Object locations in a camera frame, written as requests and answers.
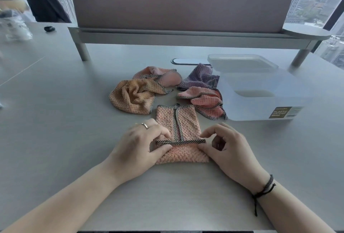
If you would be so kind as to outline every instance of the person's left hand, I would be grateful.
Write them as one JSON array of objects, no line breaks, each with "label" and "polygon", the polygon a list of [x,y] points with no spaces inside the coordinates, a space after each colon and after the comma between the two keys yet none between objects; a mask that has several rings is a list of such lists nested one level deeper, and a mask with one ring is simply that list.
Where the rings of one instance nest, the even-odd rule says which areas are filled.
[{"label": "person's left hand", "polygon": [[154,119],[146,120],[144,123],[148,129],[142,124],[135,124],[122,136],[112,153],[103,162],[118,184],[140,176],[172,149],[172,145],[166,144],[150,152],[149,145],[155,138],[161,134],[171,138],[171,134]]}]

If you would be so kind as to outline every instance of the peach towel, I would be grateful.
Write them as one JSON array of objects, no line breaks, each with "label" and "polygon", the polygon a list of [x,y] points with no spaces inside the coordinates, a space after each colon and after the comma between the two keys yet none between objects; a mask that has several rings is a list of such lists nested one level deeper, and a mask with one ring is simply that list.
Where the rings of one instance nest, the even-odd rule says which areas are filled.
[{"label": "peach towel", "polygon": [[197,144],[205,143],[200,138],[200,125],[193,105],[157,106],[156,121],[169,129],[172,140],[160,135],[156,141],[156,148],[164,144],[171,144],[173,148],[161,157],[157,164],[190,161],[209,162],[209,157],[197,148]]},{"label": "peach towel", "polygon": [[133,114],[150,114],[157,94],[170,91],[152,79],[121,81],[109,95],[111,103],[119,110]]},{"label": "peach towel", "polygon": [[210,120],[228,119],[222,108],[221,93],[217,89],[190,87],[178,93],[177,99],[190,99],[196,111]]},{"label": "peach towel", "polygon": [[137,78],[153,79],[164,87],[175,87],[182,82],[182,76],[176,69],[160,67],[146,67],[133,76],[133,79]]}]

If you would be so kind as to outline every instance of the silver ring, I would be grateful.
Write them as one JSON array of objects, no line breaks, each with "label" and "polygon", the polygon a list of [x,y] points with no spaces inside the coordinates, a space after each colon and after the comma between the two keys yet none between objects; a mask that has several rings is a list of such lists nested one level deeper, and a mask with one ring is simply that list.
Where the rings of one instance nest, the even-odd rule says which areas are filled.
[{"label": "silver ring", "polygon": [[146,129],[148,129],[148,126],[145,123],[141,123]]}]

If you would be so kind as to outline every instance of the table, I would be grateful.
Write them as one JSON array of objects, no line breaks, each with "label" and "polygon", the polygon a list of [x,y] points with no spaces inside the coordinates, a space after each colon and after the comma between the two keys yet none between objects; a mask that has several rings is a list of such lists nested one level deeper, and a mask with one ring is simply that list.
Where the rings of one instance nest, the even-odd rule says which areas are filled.
[{"label": "table", "polygon": [[[0,79],[0,229],[101,162],[129,126],[150,118],[111,105],[108,95],[119,81],[150,65],[177,68],[183,77],[193,69],[172,65],[172,58],[259,54],[287,69],[297,53],[91,44],[92,61],[82,62],[68,25],[54,24],[57,31],[45,33],[45,24],[31,23],[32,41],[0,44],[0,73],[7,73]],[[6,69],[12,65],[12,72]],[[294,120],[226,123],[247,137],[262,166],[280,183],[335,230],[344,230],[344,72],[313,54],[290,71],[315,94]],[[156,105],[173,105],[175,95],[160,96]],[[198,118],[201,129],[215,123]],[[258,213],[256,218],[249,192],[213,162],[173,163],[121,185],[82,230],[272,229]]]}]

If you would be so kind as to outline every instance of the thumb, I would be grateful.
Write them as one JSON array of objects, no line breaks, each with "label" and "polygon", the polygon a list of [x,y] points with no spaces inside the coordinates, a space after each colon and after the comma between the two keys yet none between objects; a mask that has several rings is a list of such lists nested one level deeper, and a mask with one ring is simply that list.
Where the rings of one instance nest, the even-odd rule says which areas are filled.
[{"label": "thumb", "polygon": [[220,151],[213,148],[211,145],[206,143],[200,143],[197,145],[197,148],[199,148],[201,151],[205,152],[206,155],[208,155],[210,158],[212,158],[215,162],[217,161],[217,158],[219,156]]},{"label": "thumb", "polygon": [[172,149],[171,144],[164,144],[151,152],[155,161],[159,160],[165,153]]}]

